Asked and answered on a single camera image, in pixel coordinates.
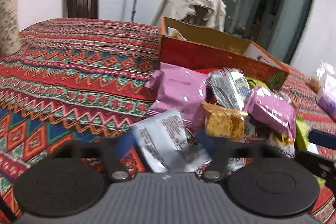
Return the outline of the orange cracker packet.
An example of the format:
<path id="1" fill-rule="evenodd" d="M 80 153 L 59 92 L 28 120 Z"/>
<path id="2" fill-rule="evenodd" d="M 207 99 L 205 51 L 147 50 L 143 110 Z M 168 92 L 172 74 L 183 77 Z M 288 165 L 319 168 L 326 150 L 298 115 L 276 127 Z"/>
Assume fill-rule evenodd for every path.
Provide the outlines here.
<path id="1" fill-rule="evenodd" d="M 230 138 L 235 142 L 244 142 L 246 111 L 228 109 L 207 102 L 205 111 L 205 131 L 209 136 Z"/>

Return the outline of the pink snack packet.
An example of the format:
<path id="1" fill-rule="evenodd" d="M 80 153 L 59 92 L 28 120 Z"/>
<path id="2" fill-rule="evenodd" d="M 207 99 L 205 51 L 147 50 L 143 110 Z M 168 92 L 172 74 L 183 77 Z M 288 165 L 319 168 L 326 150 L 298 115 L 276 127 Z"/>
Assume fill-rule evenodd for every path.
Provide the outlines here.
<path id="1" fill-rule="evenodd" d="M 297 109 L 276 93 L 255 86 L 245 103 L 244 110 L 277 133 L 284 134 L 289 139 L 296 138 Z"/>
<path id="2" fill-rule="evenodd" d="M 160 63 L 145 87 L 156 93 L 147 111 L 154 116 L 177 109 L 186 127 L 200 127 L 205 121 L 207 75 L 172 64 Z"/>

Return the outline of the silver white snack packet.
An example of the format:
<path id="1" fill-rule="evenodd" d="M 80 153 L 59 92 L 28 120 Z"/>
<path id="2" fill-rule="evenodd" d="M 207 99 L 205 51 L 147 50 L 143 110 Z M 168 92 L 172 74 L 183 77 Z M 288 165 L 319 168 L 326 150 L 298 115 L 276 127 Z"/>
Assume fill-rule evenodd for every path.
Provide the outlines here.
<path id="1" fill-rule="evenodd" d="M 188 143 L 181 113 L 171 109 L 130 128 L 147 165 L 154 173 L 195 172 L 211 158 L 201 145 Z"/>

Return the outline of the silver grey snack packet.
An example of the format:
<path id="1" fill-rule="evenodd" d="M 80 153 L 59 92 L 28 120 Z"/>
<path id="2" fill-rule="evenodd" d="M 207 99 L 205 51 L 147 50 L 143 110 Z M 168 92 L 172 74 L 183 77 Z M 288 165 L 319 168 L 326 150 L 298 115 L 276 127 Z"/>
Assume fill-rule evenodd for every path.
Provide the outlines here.
<path id="1" fill-rule="evenodd" d="M 208 74 L 215 103 L 224 108 L 243 110 L 251 90 L 244 73 L 236 68 L 217 69 Z"/>

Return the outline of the green snack bar packet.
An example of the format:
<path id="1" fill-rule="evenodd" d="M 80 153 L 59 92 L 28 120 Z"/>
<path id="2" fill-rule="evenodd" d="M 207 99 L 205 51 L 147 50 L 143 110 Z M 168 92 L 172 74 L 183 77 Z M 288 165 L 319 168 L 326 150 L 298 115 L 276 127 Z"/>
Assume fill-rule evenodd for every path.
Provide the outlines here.
<path id="1" fill-rule="evenodd" d="M 306 151 L 309 146 L 309 133 L 310 133 L 310 127 L 306 123 L 306 121 L 300 117 L 297 116 L 296 118 L 296 139 L 295 142 L 297 144 L 297 148 L 300 151 Z"/>

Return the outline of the purple tissue pack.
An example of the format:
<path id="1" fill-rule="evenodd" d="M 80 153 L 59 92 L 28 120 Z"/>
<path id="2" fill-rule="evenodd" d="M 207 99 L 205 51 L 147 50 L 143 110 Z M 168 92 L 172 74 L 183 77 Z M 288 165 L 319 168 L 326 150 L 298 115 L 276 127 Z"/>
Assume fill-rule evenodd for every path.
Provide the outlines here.
<path id="1" fill-rule="evenodd" d="M 316 101 L 333 120 L 336 118 L 336 78 L 335 68 L 327 63 L 321 62 L 316 70 L 316 76 L 319 83 Z"/>

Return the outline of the patterned red tablecloth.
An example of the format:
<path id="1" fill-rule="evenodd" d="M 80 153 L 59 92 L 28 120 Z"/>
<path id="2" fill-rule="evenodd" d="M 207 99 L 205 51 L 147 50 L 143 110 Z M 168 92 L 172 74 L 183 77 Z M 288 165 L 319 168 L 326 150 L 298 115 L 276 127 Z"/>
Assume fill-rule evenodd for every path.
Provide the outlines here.
<path id="1" fill-rule="evenodd" d="M 161 34 L 158 27 L 100 19 L 50 19 L 21 31 L 21 49 L 1 58 L 1 197 L 17 216 L 21 212 L 13 181 L 30 166 L 71 140 L 117 136 L 144 117 L 154 100 L 144 84 L 158 67 Z M 248 40 L 220 37 L 223 46 L 212 47 L 228 52 L 219 57 L 229 65 L 244 67 L 249 47 L 270 63 L 275 60 Z M 312 92 L 303 87 L 302 73 L 278 61 L 275 69 L 259 61 L 246 65 L 256 65 L 247 74 L 266 82 L 273 77 L 276 87 L 289 69 L 283 91 L 300 107 L 308 106 L 303 95 Z M 300 115 L 335 133 L 335 124 L 317 109 L 309 103 Z M 159 203 L 142 204 L 139 191 L 129 186 L 126 194 L 130 201 L 108 201 L 106 213 L 60 223 L 94 223 L 98 217 L 107 223 L 205 223 L 205 207 L 190 211 L 199 201 L 208 201 L 203 197 L 187 199 L 176 209 L 174 203 L 163 215 Z"/>

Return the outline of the red cardboard snack box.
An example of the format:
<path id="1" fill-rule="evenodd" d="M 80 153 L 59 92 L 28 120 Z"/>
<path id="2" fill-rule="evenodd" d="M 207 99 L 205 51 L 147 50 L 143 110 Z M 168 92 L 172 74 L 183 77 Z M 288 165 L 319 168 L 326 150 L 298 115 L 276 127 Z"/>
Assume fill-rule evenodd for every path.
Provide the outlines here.
<path id="1" fill-rule="evenodd" d="M 288 77 L 286 66 L 252 40 L 165 17 L 160 28 L 160 62 L 192 70 L 237 68 L 276 90 Z"/>

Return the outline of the floral white slim vase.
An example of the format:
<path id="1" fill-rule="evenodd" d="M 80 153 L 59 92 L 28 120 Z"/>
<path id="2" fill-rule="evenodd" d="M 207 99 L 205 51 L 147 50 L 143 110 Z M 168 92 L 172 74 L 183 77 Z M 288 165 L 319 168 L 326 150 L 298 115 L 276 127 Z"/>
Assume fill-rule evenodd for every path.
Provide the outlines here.
<path id="1" fill-rule="evenodd" d="M 1 57 L 17 53 L 21 49 L 18 26 L 18 0 L 1 0 L 0 50 Z"/>

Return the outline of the beige jacket on chair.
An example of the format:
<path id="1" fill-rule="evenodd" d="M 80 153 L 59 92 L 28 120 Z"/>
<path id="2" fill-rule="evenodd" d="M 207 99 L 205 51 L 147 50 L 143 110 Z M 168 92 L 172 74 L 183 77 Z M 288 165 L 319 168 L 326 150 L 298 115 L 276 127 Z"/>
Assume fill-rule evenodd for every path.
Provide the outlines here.
<path id="1" fill-rule="evenodd" d="M 226 5 L 222 0 L 162 0 L 151 25 L 159 26 L 162 17 L 223 32 Z"/>

